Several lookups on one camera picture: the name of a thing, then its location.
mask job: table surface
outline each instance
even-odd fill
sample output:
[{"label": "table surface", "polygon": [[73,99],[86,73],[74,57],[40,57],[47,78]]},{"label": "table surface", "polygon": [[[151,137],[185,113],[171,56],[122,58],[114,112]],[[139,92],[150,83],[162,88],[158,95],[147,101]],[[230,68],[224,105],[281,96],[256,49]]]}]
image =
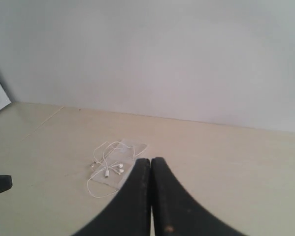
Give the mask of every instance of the table surface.
[{"label": "table surface", "polygon": [[142,157],[164,157],[190,194],[234,228],[295,236],[295,133],[30,103],[0,112],[0,174],[14,184],[0,194],[0,235],[67,236],[83,227],[113,198],[87,191],[93,150],[122,138],[147,144]]}]

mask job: white wall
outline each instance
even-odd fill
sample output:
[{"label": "white wall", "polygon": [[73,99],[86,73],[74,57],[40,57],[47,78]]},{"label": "white wall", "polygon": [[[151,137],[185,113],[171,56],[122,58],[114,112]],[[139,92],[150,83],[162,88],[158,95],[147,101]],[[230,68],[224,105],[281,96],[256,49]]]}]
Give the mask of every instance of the white wall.
[{"label": "white wall", "polygon": [[295,131],[295,0],[0,0],[18,101]]}]

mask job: beige table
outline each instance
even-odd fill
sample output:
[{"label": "beige table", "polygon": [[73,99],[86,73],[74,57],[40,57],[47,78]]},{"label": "beige table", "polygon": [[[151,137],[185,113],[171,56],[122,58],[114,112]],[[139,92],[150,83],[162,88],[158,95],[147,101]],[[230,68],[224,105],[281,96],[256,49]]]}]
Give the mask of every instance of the beige table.
[{"label": "beige table", "polygon": [[165,157],[192,196],[236,229],[295,236],[294,133],[28,103],[0,112],[0,174],[14,181],[0,194],[0,236],[83,227],[112,199],[87,192],[92,151],[122,138],[148,144],[143,157]]}]

